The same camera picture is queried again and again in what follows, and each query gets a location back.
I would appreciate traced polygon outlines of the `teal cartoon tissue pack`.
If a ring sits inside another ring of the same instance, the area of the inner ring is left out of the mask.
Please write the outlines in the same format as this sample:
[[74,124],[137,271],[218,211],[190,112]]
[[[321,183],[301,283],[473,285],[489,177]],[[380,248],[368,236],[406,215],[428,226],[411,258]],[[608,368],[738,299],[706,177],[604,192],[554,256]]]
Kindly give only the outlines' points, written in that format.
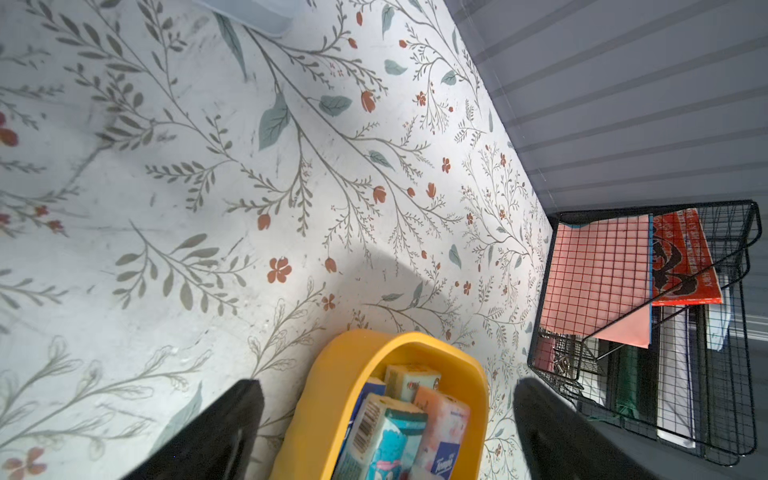
[[417,406],[369,394],[334,469],[334,479],[406,479],[427,426]]

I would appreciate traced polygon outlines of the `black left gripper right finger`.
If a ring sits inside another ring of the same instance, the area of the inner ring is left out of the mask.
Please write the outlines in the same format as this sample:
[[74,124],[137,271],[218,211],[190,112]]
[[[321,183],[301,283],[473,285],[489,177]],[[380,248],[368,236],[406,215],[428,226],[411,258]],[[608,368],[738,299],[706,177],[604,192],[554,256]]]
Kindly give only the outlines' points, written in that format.
[[654,477],[536,378],[517,383],[513,412],[533,479]]

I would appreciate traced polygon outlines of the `dark blue Tempo tissue pack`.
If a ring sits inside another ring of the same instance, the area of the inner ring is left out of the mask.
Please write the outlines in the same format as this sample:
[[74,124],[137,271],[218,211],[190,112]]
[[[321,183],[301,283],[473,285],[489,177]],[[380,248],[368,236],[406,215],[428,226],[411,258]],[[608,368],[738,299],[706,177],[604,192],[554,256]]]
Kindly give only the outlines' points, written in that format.
[[358,397],[356,399],[356,402],[354,404],[354,407],[353,407],[353,410],[352,410],[352,414],[351,414],[351,417],[350,417],[349,422],[348,422],[348,427],[347,427],[347,430],[345,432],[344,441],[348,440],[348,438],[350,436],[350,433],[351,433],[351,430],[353,428],[354,422],[356,420],[356,417],[357,417],[357,415],[358,415],[358,413],[359,413],[359,411],[360,411],[364,401],[366,400],[366,398],[370,394],[384,395],[385,391],[386,391],[386,384],[385,384],[385,382],[383,380],[381,380],[379,378],[376,378],[376,377],[369,377],[365,381],[365,383],[364,383],[363,387],[361,388],[361,391],[360,391],[360,393],[359,393],[359,395],[358,395]]

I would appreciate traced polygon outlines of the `pink blue Tempo tissue pack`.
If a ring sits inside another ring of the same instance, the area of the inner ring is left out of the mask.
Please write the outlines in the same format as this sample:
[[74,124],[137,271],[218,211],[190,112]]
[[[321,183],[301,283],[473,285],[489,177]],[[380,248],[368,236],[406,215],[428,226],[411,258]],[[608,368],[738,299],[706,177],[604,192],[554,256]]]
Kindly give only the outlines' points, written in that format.
[[450,395],[420,387],[414,404],[427,415],[409,479],[451,478],[470,419],[470,407]]

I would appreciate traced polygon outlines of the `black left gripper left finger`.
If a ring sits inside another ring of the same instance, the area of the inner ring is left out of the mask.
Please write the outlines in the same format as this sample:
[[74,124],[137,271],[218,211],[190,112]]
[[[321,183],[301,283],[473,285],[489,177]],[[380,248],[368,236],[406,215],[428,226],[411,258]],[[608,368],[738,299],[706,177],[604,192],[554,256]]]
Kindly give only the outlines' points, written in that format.
[[243,479],[265,400],[257,380],[239,380],[127,479]]

